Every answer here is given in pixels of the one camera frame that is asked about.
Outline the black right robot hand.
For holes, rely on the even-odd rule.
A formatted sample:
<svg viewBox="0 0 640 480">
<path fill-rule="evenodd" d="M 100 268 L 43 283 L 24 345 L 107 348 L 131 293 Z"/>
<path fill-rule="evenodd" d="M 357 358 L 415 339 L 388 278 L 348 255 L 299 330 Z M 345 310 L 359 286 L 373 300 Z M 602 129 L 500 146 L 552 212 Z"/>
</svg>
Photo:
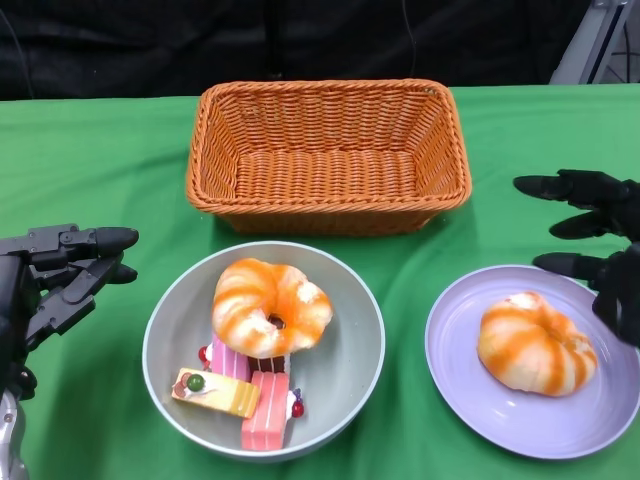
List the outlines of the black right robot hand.
<svg viewBox="0 0 640 480">
<path fill-rule="evenodd" d="M 519 176 L 513 185 L 530 197 L 565 202 L 583 211 L 550 227 L 556 238 L 579 240 L 613 234 L 630 241 L 626 249 L 607 258 L 554 252 L 535 257 L 533 265 L 586 281 L 596 292 L 593 313 L 619 340 L 638 347 L 639 183 L 601 171 L 561 169 L 553 176 Z"/>
</svg>

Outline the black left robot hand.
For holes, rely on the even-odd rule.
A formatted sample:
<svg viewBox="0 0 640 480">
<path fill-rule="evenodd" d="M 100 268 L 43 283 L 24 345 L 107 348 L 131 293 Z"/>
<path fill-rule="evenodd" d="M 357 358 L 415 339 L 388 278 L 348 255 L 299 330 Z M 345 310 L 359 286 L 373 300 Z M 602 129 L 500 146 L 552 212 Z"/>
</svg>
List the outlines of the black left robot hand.
<svg viewBox="0 0 640 480">
<path fill-rule="evenodd" d="M 137 271 L 123 264 L 139 239 L 126 227 L 38 227 L 1 240 L 1 392 L 34 397 L 26 359 L 53 334 L 62 335 L 95 309 L 107 284 L 127 284 Z"/>
</svg>

